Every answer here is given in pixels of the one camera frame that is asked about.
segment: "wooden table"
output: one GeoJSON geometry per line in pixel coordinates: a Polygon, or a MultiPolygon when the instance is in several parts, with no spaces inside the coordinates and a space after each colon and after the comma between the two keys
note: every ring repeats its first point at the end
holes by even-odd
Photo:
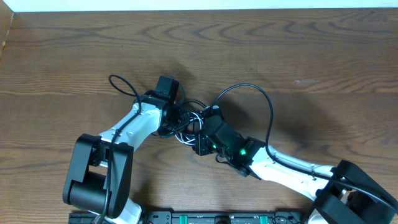
{"type": "MultiPolygon", "coordinates": [[[[320,164],[341,159],[398,197],[398,10],[252,10],[16,14],[0,61],[0,222],[66,223],[74,143],[118,122],[159,75],[210,104],[241,82],[274,104],[270,144],[320,164]]],[[[220,103],[244,136],[264,139],[269,109],[250,88],[220,103]]],[[[130,197],[174,210],[306,210],[311,201],[244,178],[214,155],[149,136],[130,197]]]]}

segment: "white cable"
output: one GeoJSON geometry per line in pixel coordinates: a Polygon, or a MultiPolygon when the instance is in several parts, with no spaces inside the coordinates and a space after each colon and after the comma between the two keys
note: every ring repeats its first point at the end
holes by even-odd
{"type": "Polygon", "coordinates": [[[192,141],[194,141],[195,139],[189,139],[188,137],[186,137],[186,136],[184,136],[186,139],[188,139],[188,141],[184,141],[184,142],[186,142],[186,143],[188,143],[188,142],[192,142],[192,141]]]}
{"type": "MultiPolygon", "coordinates": [[[[190,121],[194,121],[194,120],[198,119],[199,125],[200,125],[200,130],[201,130],[201,126],[202,126],[202,124],[204,124],[203,120],[196,113],[194,113],[194,112],[191,112],[191,113],[194,114],[196,116],[196,118],[193,118],[190,121]]],[[[184,143],[188,146],[194,146],[194,144],[191,144],[190,142],[194,141],[195,139],[189,139],[188,137],[184,136],[186,139],[188,139],[188,141],[184,141],[182,133],[180,133],[180,137],[178,136],[178,134],[175,134],[174,136],[180,143],[184,143]]]]}
{"type": "Polygon", "coordinates": [[[176,138],[180,143],[184,143],[184,144],[187,144],[187,145],[189,145],[189,146],[194,146],[194,144],[190,144],[190,143],[187,143],[187,142],[185,142],[185,141],[180,140],[180,138],[178,138],[178,135],[177,135],[177,134],[175,134],[174,136],[175,136],[175,138],[176,138]]]}
{"type": "Polygon", "coordinates": [[[197,115],[197,114],[194,113],[194,112],[191,112],[191,113],[193,113],[193,114],[199,119],[199,125],[200,125],[200,130],[201,130],[201,124],[203,124],[203,121],[201,120],[201,118],[199,117],[199,115],[197,115]]]}

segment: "green terminal block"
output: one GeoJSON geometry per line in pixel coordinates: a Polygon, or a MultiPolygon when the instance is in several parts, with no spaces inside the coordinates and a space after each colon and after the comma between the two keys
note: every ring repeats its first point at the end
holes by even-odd
{"type": "Polygon", "coordinates": [[[260,224],[268,224],[268,217],[260,216],[260,224]]]}
{"type": "Polygon", "coordinates": [[[188,215],[180,215],[180,224],[188,224],[188,215]]]}

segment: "black motor bracket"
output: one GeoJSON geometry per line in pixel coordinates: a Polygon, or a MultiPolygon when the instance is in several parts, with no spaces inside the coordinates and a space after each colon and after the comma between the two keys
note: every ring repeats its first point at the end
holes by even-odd
{"type": "MultiPolygon", "coordinates": [[[[82,210],[101,213],[106,195],[106,176],[90,171],[98,161],[107,162],[109,143],[101,136],[82,134],[76,141],[65,186],[63,201],[82,210]]],[[[116,218],[122,212],[130,191],[134,148],[115,144],[111,175],[111,197],[107,216],[116,218]]]]}
{"type": "MultiPolygon", "coordinates": [[[[391,194],[352,162],[342,160],[331,171],[334,179],[344,178],[354,186],[371,189],[375,196],[384,199],[395,208],[398,206],[397,200],[391,194]]],[[[343,203],[340,199],[343,190],[350,191],[352,189],[329,181],[324,189],[318,190],[312,209],[304,218],[308,218],[314,209],[318,210],[322,217],[331,224],[387,224],[394,218],[395,211],[360,191],[350,192],[347,202],[343,203]]]]}
{"type": "Polygon", "coordinates": [[[237,133],[225,122],[218,106],[206,108],[201,115],[205,125],[198,134],[197,142],[200,145],[193,147],[194,151],[200,156],[217,152],[240,175],[252,175],[259,179],[251,172],[250,165],[257,151],[264,147],[264,142],[251,137],[244,138],[237,133]]]}

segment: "black cable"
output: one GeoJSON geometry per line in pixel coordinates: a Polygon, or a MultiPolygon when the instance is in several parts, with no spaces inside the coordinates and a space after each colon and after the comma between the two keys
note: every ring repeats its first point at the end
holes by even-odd
{"type": "Polygon", "coordinates": [[[160,138],[169,138],[169,137],[172,137],[172,136],[174,136],[175,134],[178,134],[178,133],[182,133],[182,134],[184,134],[185,136],[195,137],[194,134],[187,134],[187,133],[186,133],[187,127],[188,127],[189,125],[195,123],[195,122],[196,122],[196,121],[190,121],[188,124],[186,124],[186,125],[184,125],[184,126],[178,126],[178,127],[176,127],[176,128],[173,128],[173,130],[172,130],[170,133],[165,134],[165,135],[157,135],[157,134],[154,134],[154,133],[151,133],[151,134],[154,135],[154,136],[158,136],[158,137],[160,137],[160,138]]]}
{"type": "Polygon", "coordinates": [[[186,105],[187,103],[196,103],[199,106],[201,106],[202,108],[206,108],[207,107],[206,104],[202,103],[199,100],[187,100],[187,101],[183,102],[182,105],[186,105]]]}
{"type": "Polygon", "coordinates": [[[307,170],[304,170],[304,169],[300,169],[300,168],[298,168],[298,167],[294,167],[294,166],[292,166],[292,165],[289,165],[289,164],[286,164],[286,163],[280,161],[275,155],[272,155],[271,152],[269,151],[269,148],[268,148],[268,142],[269,142],[269,135],[270,135],[270,133],[271,133],[272,121],[273,121],[273,119],[274,119],[274,109],[273,109],[273,107],[272,107],[271,99],[268,97],[268,94],[267,94],[262,88],[260,88],[260,87],[258,87],[258,86],[256,86],[256,85],[250,84],[250,83],[241,83],[241,84],[233,85],[233,86],[227,88],[226,90],[224,90],[220,95],[218,95],[218,97],[217,97],[216,100],[213,102],[213,104],[211,104],[211,107],[213,107],[214,105],[216,105],[216,103],[218,102],[218,100],[220,100],[220,98],[221,98],[225,93],[227,93],[228,91],[230,91],[230,90],[232,90],[232,89],[234,89],[234,88],[241,87],[241,86],[251,86],[251,87],[253,87],[253,88],[259,90],[259,91],[267,98],[267,101],[268,101],[268,104],[269,104],[269,110],[270,110],[270,118],[269,118],[269,124],[268,124],[268,128],[267,128],[265,147],[266,147],[266,151],[267,151],[268,156],[269,156],[274,162],[277,162],[278,164],[280,164],[280,165],[282,165],[282,166],[284,166],[284,167],[287,167],[287,168],[289,168],[289,169],[295,170],[295,171],[297,171],[297,172],[301,172],[301,173],[303,173],[303,174],[308,174],[308,175],[310,175],[310,176],[312,176],[312,177],[318,177],[318,178],[321,178],[321,179],[329,180],[330,182],[334,182],[334,183],[339,184],[339,185],[342,185],[342,186],[344,186],[344,187],[346,187],[346,188],[354,189],[354,190],[357,190],[357,191],[359,191],[359,192],[362,192],[362,193],[364,193],[364,194],[370,196],[371,198],[374,198],[374,199],[378,200],[379,202],[381,202],[381,203],[384,204],[385,206],[389,207],[392,211],[394,211],[395,213],[398,214],[397,209],[396,209],[391,203],[389,203],[389,202],[385,201],[384,199],[378,197],[378,196],[376,195],[376,193],[374,193],[372,190],[369,190],[369,189],[364,190],[364,189],[361,188],[361,187],[357,187],[357,186],[354,186],[354,185],[352,185],[352,184],[348,184],[348,183],[346,183],[346,182],[343,182],[343,181],[334,179],[334,178],[332,178],[332,177],[328,177],[328,176],[325,176],[325,175],[317,174],[316,172],[307,171],[307,170]]]}
{"type": "Polygon", "coordinates": [[[232,160],[233,160],[232,154],[226,150],[226,146],[223,146],[223,147],[222,147],[221,152],[223,153],[222,156],[226,159],[226,162],[227,162],[231,167],[234,167],[234,165],[232,164],[232,160]]]}
{"type": "Polygon", "coordinates": [[[221,162],[218,158],[219,158],[219,154],[217,154],[216,155],[216,161],[218,162],[218,163],[221,163],[221,164],[228,164],[227,162],[221,162]]]}
{"type": "Polygon", "coordinates": [[[137,112],[131,117],[129,118],[125,123],[123,123],[118,129],[115,130],[114,132],[114,136],[112,137],[111,140],[111,144],[109,145],[109,152],[108,152],[108,170],[106,173],[106,195],[105,195],[105,203],[104,203],[104,209],[102,211],[101,217],[98,219],[97,223],[102,224],[104,222],[105,216],[107,214],[108,211],[108,207],[109,207],[109,200],[110,200],[110,195],[111,195],[111,174],[112,174],[112,159],[113,159],[113,147],[114,147],[114,143],[116,142],[116,139],[119,137],[120,132],[134,119],[136,118],[140,113],[141,113],[141,99],[140,96],[138,95],[136,89],[127,81],[125,80],[123,77],[120,77],[119,75],[110,75],[108,78],[110,84],[117,89],[118,91],[120,91],[121,93],[124,93],[126,95],[129,96],[135,96],[137,98],[138,101],[138,110],[137,112]],[[117,86],[115,86],[112,82],[112,77],[116,77],[120,80],[122,80],[125,84],[127,84],[131,90],[134,92],[135,95],[131,94],[131,93],[126,93],[125,91],[119,89],[117,86]]]}

